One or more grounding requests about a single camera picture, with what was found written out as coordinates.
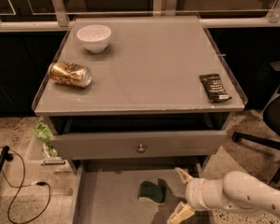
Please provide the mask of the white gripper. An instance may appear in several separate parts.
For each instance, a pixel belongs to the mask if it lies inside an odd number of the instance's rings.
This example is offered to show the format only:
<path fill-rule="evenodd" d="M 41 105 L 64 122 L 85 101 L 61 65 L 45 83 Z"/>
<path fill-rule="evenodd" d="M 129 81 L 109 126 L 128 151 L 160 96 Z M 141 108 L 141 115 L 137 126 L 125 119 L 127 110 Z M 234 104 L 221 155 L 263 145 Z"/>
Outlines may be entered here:
<path fill-rule="evenodd" d="M 187 184 L 185 192 L 187 203 L 180 202 L 177 205 L 174 212 L 167 219 L 167 224 L 180 224 L 182 221 L 192 217 L 195 214 L 194 210 L 208 209 L 203 199 L 203 184 L 205 179 L 193 178 L 188 172 L 179 167 L 176 167 L 175 170 L 182 183 Z"/>

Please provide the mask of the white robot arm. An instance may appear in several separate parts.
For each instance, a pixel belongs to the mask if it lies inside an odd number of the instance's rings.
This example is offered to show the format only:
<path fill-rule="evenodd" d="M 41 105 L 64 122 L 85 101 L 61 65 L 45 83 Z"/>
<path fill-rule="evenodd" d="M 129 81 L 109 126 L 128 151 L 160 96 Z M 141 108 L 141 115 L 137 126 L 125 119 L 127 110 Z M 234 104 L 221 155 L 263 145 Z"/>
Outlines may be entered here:
<path fill-rule="evenodd" d="M 167 224 L 180 224 L 197 211 L 222 209 L 228 212 L 254 214 L 258 210 L 280 218 L 280 190 L 240 171 L 227 173 L 222 179 L 196 178 L 176 167 L 186 185 L 186 203 L 180 202 Z"/>

